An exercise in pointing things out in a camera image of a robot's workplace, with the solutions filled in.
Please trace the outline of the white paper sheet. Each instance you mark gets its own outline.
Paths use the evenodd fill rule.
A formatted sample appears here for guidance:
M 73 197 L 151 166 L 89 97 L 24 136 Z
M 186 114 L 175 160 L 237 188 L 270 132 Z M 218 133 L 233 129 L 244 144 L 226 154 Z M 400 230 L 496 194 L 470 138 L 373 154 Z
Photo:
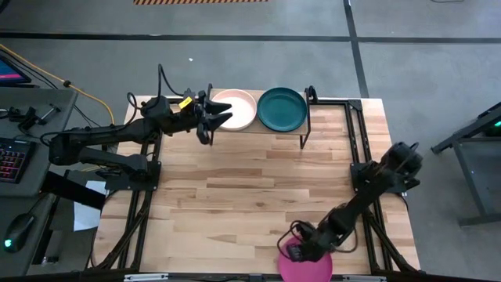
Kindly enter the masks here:
M 89 180 L 85 184 L 86 188 L 94 190 L 103 194 L 105 197 L 108 195 L 105 189 L 106 183 L 104 181 Z M 89 230 L 99 226 L 101 210 L 98 208 L 89 207 L 87 205 L 74 203 L 74 231 Z

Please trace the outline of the black computer monitor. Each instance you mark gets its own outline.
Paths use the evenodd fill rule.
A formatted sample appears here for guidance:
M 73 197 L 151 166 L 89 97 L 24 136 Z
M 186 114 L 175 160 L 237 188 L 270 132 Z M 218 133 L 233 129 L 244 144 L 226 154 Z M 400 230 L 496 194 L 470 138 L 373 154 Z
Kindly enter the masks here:
M 6 57 L 0 55 L 0 86 L 23 85 L 31 79 Z

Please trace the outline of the black flat bar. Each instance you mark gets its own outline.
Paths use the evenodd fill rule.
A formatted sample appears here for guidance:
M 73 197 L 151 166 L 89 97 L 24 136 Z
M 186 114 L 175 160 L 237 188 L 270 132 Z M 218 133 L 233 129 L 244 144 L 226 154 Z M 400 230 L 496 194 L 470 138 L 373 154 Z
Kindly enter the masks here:
M 54 172 L 48 172 L 41 185 L 42 193 L 52 193 L 58 197 L 101 210 L 106 196 L 98 191 L 82 186 Z

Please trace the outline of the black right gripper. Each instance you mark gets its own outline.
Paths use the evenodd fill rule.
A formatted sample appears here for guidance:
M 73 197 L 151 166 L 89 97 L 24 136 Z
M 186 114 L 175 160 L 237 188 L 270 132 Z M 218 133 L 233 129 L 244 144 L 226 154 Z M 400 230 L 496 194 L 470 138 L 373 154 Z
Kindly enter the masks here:
M 292 228 L 297 243 L 290 245 L 292 262 L 318 262 L 331 250 L 330 237 L 313 225 L 295 225 Z

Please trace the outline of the backlit black keyboard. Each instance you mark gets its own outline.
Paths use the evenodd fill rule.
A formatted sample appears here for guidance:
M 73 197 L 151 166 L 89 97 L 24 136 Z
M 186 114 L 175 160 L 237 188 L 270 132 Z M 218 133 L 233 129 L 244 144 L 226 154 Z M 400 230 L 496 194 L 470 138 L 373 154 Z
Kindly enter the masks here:
M 0 138 L 0 182 L 19 183 L 35 148 L 34 142 Z

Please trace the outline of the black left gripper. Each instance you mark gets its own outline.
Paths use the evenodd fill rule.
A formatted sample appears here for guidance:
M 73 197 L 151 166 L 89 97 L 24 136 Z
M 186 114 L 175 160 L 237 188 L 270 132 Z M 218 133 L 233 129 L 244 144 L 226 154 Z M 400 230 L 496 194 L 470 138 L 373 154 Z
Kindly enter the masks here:
M 171 132 L 190 132 L 192 129 L 195 129 L 198 140 L 203 145 L 207 145 L 211 141 L 208 131 L 215 131 L 232 117 L 232 113 L 222 114 L 222 112 L 229 110 L 232 105 L 212 100 L 206 101 L 207 94 L 204 90 L 199 91 L 197 95 L 191 90 L 186 90 L 183 99 L 188 96 L 193 101 L 184 109 L 181 110 L 179 108 L 179 112 L 174 114 L 173 129 Z

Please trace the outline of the black aluminium rig frame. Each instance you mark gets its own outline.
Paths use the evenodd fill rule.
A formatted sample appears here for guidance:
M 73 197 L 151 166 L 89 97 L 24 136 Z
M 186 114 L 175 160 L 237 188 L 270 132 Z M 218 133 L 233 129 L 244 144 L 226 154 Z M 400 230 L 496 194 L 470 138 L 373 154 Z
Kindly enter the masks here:
M 164 137 L 162 171 L 145 228 L 114 268 L 187 273 L 202 280 L 279 276 L 277 244 L 295 220 L 318 222 L 351 200 L 350 167 L 364 149 L 379 160 L 391 146 L 380 99 L 360 108 L 321 99 L 311 108 L 306 143 L 291 134 L 193 132 Z

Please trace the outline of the peach plate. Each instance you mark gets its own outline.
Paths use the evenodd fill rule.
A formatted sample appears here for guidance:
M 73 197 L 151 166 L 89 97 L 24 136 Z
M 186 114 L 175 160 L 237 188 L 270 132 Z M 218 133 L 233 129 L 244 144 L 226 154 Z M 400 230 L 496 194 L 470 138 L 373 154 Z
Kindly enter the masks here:
M 228 110 L 223 111 L 223 114 L 232 114 L 232 117 L 221 125 L 221 128 L 224 130 L 243 130 L 247 128 L 256 117 L 257 102 L 249 92 L 240 89 L 226 89 L 220 93 L 214 94 L 211 100 L 231 105 Z

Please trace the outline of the magenta plate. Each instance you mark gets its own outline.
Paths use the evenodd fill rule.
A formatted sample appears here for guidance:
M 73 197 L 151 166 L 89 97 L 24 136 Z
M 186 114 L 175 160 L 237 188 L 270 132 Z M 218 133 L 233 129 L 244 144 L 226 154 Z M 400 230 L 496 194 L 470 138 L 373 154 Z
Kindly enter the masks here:
M 290 237 L 284 243 L 278 243 L 279 257 L 277 269 L 284 282 L 330 282 L 333 263 L 330 253 L 325 254 L 318 262 L 292 262 L 290 245 L 297 243 Z

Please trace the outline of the grey desk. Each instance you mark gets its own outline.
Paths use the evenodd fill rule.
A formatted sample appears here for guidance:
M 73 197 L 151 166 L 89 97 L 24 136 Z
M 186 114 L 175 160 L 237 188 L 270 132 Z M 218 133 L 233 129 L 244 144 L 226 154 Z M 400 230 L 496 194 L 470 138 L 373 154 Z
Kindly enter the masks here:
M 49 172 L 46 132 L 65 129 L 77 94 L 0 87 L 0 278 L 27 274 L 55 197 L 41 193 Z

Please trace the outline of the black desk clamp tool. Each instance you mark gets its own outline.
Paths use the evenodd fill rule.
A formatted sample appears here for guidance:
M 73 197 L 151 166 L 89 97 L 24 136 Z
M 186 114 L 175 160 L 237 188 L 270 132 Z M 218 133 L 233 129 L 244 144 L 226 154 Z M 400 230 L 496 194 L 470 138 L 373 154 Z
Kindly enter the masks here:
M 0 109 L 0 120 L 7 119 L 8 121 L 16 122 L 19 130 L 27 131 L 34 125 L 46 125 L 51 115 L 61 111 L 61 109 L 54 104 L 50 103 L 49 106 L 51 109 L 41 117 L 36 114 L 36 109 L 33 107 L 28 107 L 25 114 L 22 114 L 20 109 L 15 107 Z

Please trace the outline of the black computer mouse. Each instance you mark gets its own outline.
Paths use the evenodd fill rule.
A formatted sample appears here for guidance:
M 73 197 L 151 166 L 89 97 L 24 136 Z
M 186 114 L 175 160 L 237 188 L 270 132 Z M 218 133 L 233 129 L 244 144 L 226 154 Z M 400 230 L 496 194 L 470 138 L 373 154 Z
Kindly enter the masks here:
M 8 253 L 20 251 L 26 244 L 35 216 L 30 213 L 19 214 L 7 227 L 3 248 Z

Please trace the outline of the wooden shelf with black legs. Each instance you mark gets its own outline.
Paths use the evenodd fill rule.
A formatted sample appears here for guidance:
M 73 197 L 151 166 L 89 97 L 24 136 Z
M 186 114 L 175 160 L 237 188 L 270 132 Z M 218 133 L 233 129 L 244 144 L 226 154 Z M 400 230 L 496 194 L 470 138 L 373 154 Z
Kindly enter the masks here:
M 226 89 L 215 89 L 212 86 L 209 86 L 208 90 L 207 90 L 207 97 L 211 100 L 211 98 L 214 94 L 220 93 L 223 90 L 226 90 Z M 244 90 L 244 91 L 249 92 L 255 98 L 255 101 L 257 102 L 257 108 L 258 108 L 258 100 L 261 97 L 261 95 L 266 91 L 263 91 L 263 90 Z M 219 127 L 219 129 L 223 132 L 296 135 L 296 136 L 300 137 L 300 146 L 303 147 L 306 144 L 308 137 L 309 137 L 309 134 L 310 134 L 310 131 L 311 131 L 311 118 L 310 118 L 310 102 L 308 101 L 308 98 L 305 94 L 305 91 L 303 91 L 300 94 L 305 98 L 305 102 L 306 102 L 307 108 L 308 108 L 308 113 L 307 113 L 305 123 L 300 128 L 298 128 L 292 132 L 275 132 L 273 130 L 270 130 L 269 128 L 265 127 L 260 122 L 257 114 L 256 114 L 254 121 L 247 128 L 245 128 L 243 130 L 227 131 L 227 130 L 222 129 L 221 126 Z

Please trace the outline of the dark green plate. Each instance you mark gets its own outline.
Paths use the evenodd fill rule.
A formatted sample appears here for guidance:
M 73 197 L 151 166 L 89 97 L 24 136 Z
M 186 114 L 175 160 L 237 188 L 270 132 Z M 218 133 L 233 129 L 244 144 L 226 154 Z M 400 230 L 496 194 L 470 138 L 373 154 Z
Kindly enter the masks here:
M 292 132 L 300 128 L 308 113 L 305 98 L 297 91 L 278 87 L 264 92 L 258 100 L 260 122 L 275 132 Z

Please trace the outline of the dark grey side table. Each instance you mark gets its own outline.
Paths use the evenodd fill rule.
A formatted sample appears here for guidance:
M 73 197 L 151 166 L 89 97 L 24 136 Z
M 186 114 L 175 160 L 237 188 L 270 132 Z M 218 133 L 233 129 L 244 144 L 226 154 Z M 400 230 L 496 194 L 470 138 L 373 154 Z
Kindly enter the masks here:
M 460 226 L 501 222 L 501 211 L 496 209 L 492 199 L 492 191 L 501 189 L 501 137 L 485 135 L 485 130 L 500 120 L 501 102 L 431 148 L 434 154 L 448 148 L 454 150 L 478 210 L 477 216 L 461 219 Z

